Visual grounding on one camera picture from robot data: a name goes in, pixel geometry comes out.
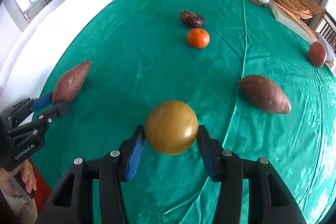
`human hand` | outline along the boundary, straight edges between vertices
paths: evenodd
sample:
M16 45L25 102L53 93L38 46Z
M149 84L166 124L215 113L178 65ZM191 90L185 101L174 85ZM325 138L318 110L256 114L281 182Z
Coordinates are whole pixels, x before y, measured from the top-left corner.
M27 159L22 163L22 165L18 166L11 172L7 172L3 168L0 169L0 188L6 195L21 196L18 190L16 190L9 181L11 177L17 174L21 167L23 167L21 171L21 179L26 185L26 191L28 193L31 193L32 189L36 191L36 178L33 172L33 166Z

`orange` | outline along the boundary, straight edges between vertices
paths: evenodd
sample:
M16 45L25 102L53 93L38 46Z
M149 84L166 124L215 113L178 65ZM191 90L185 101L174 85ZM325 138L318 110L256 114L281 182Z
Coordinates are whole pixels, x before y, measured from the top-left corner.
M201 28L193 28L187 34L188 44L195 48L204 48L210 42L208 32Z

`silver screw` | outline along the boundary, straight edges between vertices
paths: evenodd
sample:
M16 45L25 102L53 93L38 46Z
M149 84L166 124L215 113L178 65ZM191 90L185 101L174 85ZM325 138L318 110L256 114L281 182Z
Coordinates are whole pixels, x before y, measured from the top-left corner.
M82 159L82 158L76 158L76 159L73 161L73 163L74 163L75 165L80 165L82 162L83 162L83 159Z
M118 157L120 155L119 150L112 150L110 153L111 157Z
M267 164L268 163L268 159L266 159L265 157L261 157L259 159L259 161L262 163L262 164Z
M222 151L222 154L224 156L230 157L232 155L232 152L228 149L225 149L225 150Z

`red cloth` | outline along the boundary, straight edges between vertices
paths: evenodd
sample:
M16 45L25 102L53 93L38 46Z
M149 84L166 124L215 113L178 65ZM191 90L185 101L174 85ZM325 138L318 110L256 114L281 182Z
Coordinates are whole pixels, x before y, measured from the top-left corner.
M46 181L43 179L41 174L35 168L33 164L34 175L36 178L36 192L35 192L35 203L37 208L37 213L39 214L44 203L51 193L51 189Z

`table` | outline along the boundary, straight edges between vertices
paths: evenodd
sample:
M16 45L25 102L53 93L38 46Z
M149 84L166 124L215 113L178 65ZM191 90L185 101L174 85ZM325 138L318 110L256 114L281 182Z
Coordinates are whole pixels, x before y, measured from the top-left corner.
M208 47L188 46L181 10L204 16ZM114 0L74 39L43 94L84 60L93 65L71 110L50 125L33 161L54 187L73 160L100 158L119 147L157 104L189 104L211 137L238 156L265 156L297 200L308 223L335 197L336 82L315 69L308 43L247 0ZM292 104L289 115L250 105L238 79L261 74ZM211 223L220 185L206 175L197 144L179 156L144 147L136 176L123 184L130 223ZM246 223L248 187L242 220ZM95 193L94 212L100 223Z

